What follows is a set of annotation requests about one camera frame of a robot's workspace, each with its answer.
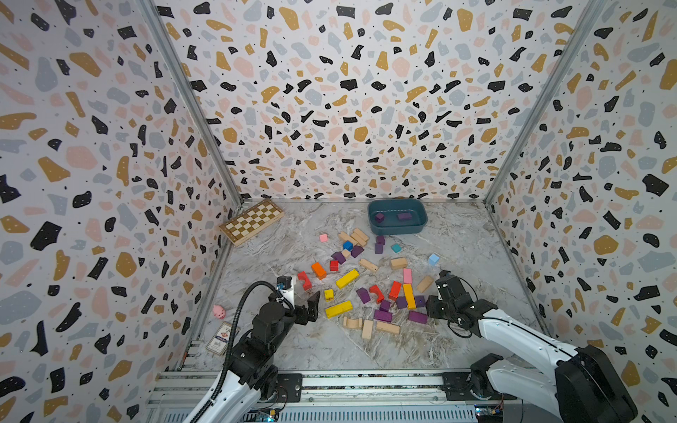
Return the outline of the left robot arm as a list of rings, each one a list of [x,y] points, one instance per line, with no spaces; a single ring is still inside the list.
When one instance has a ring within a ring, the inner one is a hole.
[[[315,292],[305,305],[294,304],[292,277],[279,277],[276,284],[259,280],[244,291],[238,302],[227,342],[225,359],[220,373],[207,393],[184,419],[186,422],[240,422],[250,413],[256,413],[257,404],[269,414],[269,421],[277,421],[285,406],[300,400],[303,377],[284,375],[273,358],[287,334],[296,325],[317,321],[321,294]],[[271,291],[252,320],[252,327],[241,338],[236,338],[244,306],[252,292],[264,287]]]

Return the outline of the teal storage bin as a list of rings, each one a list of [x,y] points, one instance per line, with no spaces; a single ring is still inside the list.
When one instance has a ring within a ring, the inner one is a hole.
[[[428,215],[417,199],[382,199],[368,204],[368,221],[376,235],[418,234],[428,224]]]

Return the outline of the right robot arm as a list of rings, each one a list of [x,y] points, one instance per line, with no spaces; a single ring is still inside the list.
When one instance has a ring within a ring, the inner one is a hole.
[[[527,362],[517,366],[488,354],[470,367],[470,391],[479,399],[507,394],[563,422],[631,422],[638,409],[608,356],[594,345],[575,347],[521,324],[494,303],[474,299],[465,280],[441,271],[428,316],[484,338]]]

